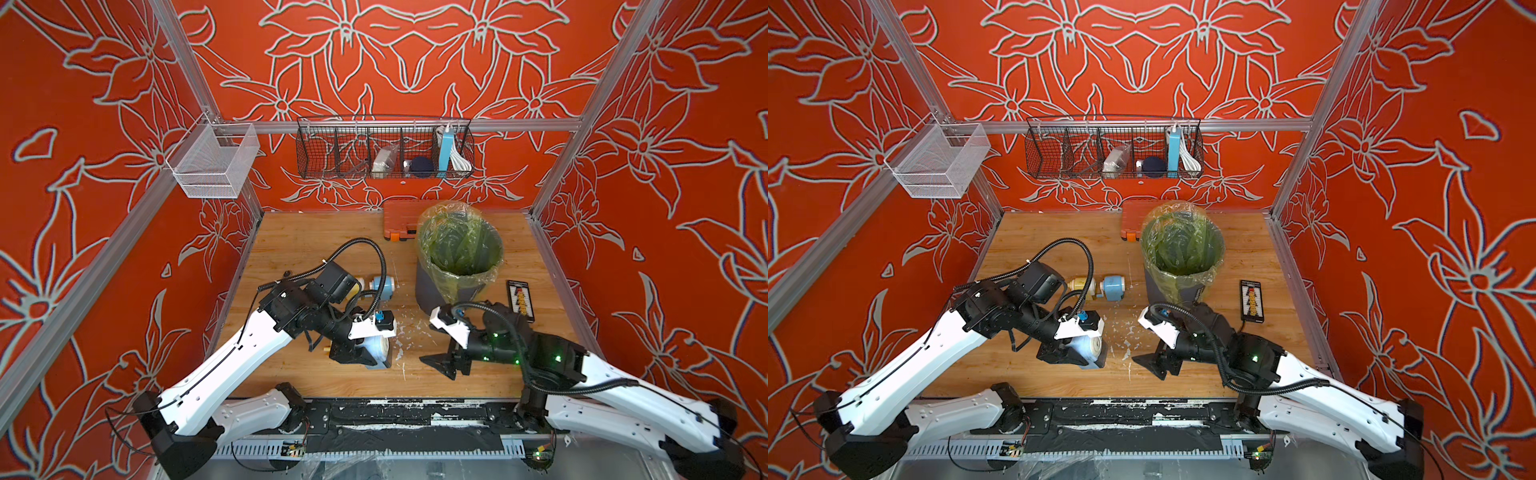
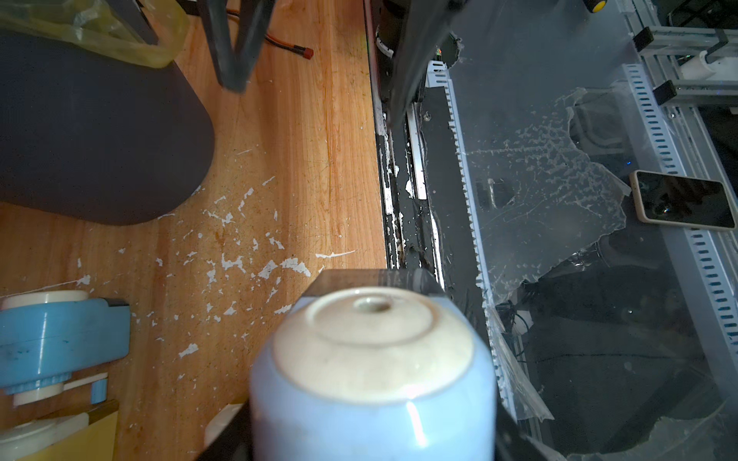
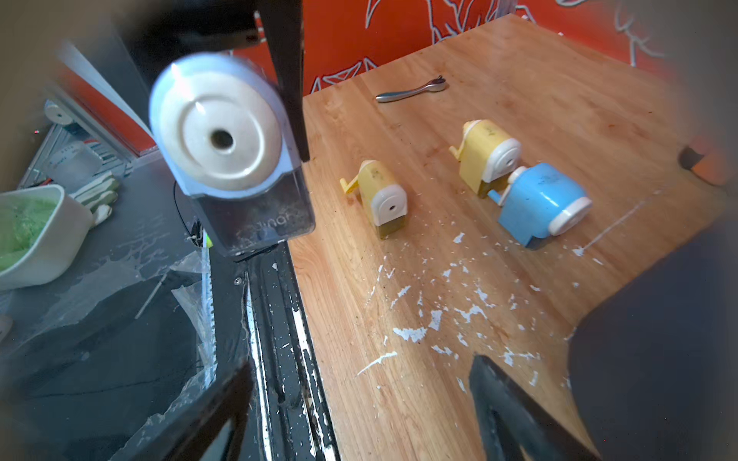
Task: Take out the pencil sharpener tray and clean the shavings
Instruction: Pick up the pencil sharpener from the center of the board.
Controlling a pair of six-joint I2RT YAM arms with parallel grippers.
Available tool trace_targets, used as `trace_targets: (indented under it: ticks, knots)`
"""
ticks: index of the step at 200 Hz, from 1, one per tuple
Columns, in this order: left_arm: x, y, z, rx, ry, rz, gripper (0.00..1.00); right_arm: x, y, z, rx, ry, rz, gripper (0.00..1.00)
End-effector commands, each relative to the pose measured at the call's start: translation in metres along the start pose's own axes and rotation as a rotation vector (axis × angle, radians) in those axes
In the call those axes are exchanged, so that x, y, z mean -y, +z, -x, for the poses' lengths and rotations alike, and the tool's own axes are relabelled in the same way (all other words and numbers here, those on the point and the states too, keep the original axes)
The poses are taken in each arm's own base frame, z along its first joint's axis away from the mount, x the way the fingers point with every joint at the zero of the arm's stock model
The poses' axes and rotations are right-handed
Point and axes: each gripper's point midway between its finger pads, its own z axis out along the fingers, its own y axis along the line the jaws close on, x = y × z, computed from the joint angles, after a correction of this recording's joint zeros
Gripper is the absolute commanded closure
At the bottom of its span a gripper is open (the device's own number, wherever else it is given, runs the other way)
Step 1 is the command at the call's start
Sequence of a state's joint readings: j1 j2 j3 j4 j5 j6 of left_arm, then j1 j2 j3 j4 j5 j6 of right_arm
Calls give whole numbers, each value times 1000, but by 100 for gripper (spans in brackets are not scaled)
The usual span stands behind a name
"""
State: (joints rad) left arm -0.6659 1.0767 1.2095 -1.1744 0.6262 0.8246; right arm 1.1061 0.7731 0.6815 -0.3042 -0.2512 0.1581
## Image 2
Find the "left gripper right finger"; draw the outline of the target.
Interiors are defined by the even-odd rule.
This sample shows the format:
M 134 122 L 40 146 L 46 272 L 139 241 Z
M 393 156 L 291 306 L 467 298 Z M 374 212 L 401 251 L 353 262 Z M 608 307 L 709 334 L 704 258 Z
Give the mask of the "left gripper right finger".
M 496 411 L 494 459 L 497 461 L 546 461 L 547 458 L 522 434 L 517 422 L 500 403 Z

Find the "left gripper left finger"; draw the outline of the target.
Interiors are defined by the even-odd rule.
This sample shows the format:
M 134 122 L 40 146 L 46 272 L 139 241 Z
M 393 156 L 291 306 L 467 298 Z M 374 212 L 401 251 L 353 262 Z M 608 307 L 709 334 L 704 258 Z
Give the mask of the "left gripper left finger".
M 206 426 L 205 447 L 197 460 L 253 460 L 250 405 L 226 405 Z

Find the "light blue sharpener front row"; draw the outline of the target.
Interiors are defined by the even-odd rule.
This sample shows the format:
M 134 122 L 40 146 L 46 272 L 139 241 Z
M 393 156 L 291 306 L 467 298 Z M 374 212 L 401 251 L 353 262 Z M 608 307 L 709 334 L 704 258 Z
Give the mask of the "light blue sharpener front row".
M 490 460 L 491 353 L 446 298 L 301 299 L 251 369 L 253 460 Z

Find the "blue sharpener back row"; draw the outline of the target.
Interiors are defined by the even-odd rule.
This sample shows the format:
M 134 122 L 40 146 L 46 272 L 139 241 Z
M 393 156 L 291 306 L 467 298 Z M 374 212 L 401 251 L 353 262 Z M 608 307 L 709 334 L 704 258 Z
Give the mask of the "blue sharpener back row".
M 128 355 L 131 308 L 82 290 L 28 293 L 1 303 L 1 390 L 14 406 L 80 385 L 72 374 Z

